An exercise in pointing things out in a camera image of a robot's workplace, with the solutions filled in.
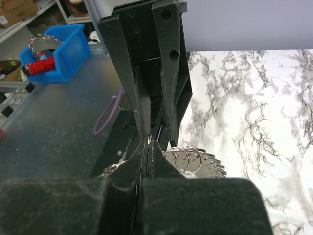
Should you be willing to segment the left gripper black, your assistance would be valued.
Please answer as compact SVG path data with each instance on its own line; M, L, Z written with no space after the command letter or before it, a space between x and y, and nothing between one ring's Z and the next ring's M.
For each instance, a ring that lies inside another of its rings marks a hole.
M192 94L182 15L184 0L142 0L113 8L98 29L132 105L140 136L151 133L152 103L163 108L169 142L177 146L179 115Z

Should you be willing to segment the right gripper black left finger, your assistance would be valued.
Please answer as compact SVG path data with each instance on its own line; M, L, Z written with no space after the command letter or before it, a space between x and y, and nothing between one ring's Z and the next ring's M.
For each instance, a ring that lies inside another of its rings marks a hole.
M140 184L148 145L108 177L11 179L0 187L3 235L139 235Z

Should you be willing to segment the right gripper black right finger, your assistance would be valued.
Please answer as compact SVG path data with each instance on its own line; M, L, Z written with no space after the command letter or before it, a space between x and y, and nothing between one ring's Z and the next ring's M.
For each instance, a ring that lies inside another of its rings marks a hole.
M137 229L140 235L270 235L258 188L243 178L187 179L154 141L142 157Z

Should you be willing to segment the silver disc keyring holder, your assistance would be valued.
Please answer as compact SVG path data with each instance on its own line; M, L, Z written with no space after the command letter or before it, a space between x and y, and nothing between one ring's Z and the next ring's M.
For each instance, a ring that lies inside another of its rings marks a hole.
M110 160L105 154L113 147L115 138L108 138L92 176L107 177L122 166L135 153L140 139L134 135L128 142L122 142ZM172 147L158 155L159 162L151 160L146 166L147 178L174 178L183 176L189 179L226 178L227 173L221 161L203 149L192 147Z

